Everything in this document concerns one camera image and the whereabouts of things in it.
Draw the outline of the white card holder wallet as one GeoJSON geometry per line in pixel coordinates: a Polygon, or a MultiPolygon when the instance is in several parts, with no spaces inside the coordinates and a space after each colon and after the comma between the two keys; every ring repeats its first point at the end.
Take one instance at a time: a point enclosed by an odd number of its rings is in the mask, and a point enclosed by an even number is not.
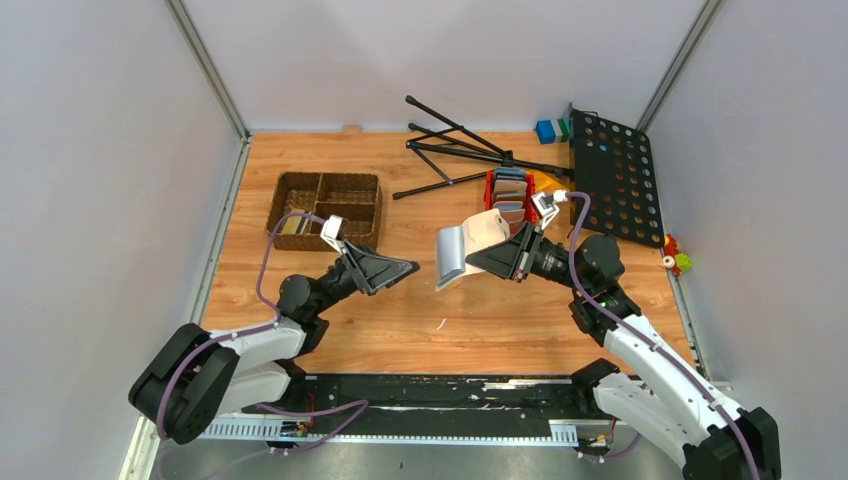
{"type": "Polygon", "coordinates": [[[435,290],[441,291],[455,280],[481,273],[466,258],[506,241],[510,228],[498,209],[490,209],[465,219],[461,224],[442,228],[437,234],[435,290]]]}

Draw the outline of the brown wicker divided basket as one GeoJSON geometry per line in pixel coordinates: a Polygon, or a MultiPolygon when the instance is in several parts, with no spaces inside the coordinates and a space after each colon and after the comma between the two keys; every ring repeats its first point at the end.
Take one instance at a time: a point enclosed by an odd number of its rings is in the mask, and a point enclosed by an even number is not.
{"type": "Polygon", "coordinates": [[[347,221],[344,237],[355,245],[378,246],[383,195],[372,173],[284,172],[279,175],[266,222],[278,250],[329,251],[322,226],[311,220],[301,235],[280,235],[286,214],[294,209],[321,219],[337,215],[347,221]]]}

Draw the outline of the gold credit cards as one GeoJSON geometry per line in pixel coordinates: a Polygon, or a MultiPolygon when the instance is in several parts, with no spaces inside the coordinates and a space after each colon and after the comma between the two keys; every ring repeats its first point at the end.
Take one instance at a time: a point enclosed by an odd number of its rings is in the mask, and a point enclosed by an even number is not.
{"type": "Polygon", "coordinates": [[[286,219],[279,229],[280,235],[301,235],[309,226],[311,215],[307,211],[294,209],[286,214],[286,219]]]}

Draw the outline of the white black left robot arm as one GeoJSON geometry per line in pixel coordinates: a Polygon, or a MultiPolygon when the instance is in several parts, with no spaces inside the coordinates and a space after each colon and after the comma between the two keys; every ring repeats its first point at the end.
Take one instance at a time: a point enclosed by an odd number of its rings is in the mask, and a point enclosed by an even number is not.
{"type": "Polygon", "coordinates": [[[295,359],[315,350],[329,323],[324,311],[355,293],[374,295],[416,273],[413,260],[344,242],[319,278],[286,277],[270,320],[241,330],[180,326],[130,387],[128,402],[163,439],[186,444],[219,416],[271,402],[283,413],[306,400],[295,359]]]}

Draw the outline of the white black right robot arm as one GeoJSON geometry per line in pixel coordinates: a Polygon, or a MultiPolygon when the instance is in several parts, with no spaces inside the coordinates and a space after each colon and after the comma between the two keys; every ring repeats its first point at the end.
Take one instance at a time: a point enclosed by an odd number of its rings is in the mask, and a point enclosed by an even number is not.
{"type": "Polygon", "coordinates": [[[571,288],[569,308],[578,328],[645,383],[636,386],[612,362],[598,359],[572,375],[577,413],[592,418],[604,412],[624,421],[686,479],[781,478],[775,419],[725,395],[662,339],[618,282],[624,266],[613,237],[594,234],[566,248],[529,222],[516,233],[499,226],[462,231],[467,268],[516,282],[533,274],[571,288]]]}

